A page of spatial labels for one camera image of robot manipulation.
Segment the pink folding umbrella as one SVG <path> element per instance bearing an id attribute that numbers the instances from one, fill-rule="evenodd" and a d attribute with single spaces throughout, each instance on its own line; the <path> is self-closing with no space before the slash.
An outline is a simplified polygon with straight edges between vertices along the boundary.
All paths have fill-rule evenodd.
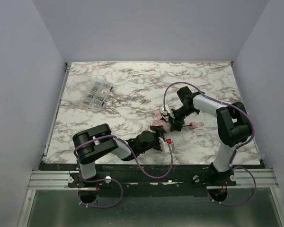
<path id="1" fill-rule="evenodd" d="M 164 121 L 164 118 L 161 115 L 160 111 L 156 110 L 154 111 L 154 114 L 156 115 L 157 119 L 152 122 L 151 126 L 162 126 L 166 132 L 170 132 L 171 124 Z M 184 125 L 184 127 L 188 127 L 190 129 L 196 129 L 202 126 L 204 126 L 203 122 L 191 122 L 188 125 Z"/>

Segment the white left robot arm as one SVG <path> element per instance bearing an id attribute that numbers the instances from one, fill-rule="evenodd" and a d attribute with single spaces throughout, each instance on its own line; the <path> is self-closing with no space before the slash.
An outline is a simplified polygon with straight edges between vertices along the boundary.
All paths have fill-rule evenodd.
<path id="1" fill-rule="evenodd" d="M 92 179 L 96 175 L 95 161 L 108 153 L 131 161 L 151 149 L 168 151 L 171 140 L 164 138 L 165 133 L 163 126 L 151 126 L 133 139 L 120 140 L 106 123 L 76 133 L 72 141 L 82 178 Z"/>

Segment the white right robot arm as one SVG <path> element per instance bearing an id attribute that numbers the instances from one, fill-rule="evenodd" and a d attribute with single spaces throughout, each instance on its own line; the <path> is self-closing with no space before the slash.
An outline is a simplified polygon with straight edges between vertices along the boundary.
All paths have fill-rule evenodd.
<path id="1" fill-rule="evenodd" d="M 242 102 L 229 104 L 220 100 L 214 101 L 203 92 L 193 93 L 187 86 L 180 88 L 177 91 L 177 96 L 182 106 L 172 109 L 168 113 L 170 131 L 181 131 L 185 119 L 191 114 L 199 114 L 200 111 L 215 117 L 221 145 L 208 172 L 203 177 L 200 176 L 199 179 L 210 185 L 227 181 L 233 175 L 231 165 L 238 147 L 254 135 L 244 104 Z"/>

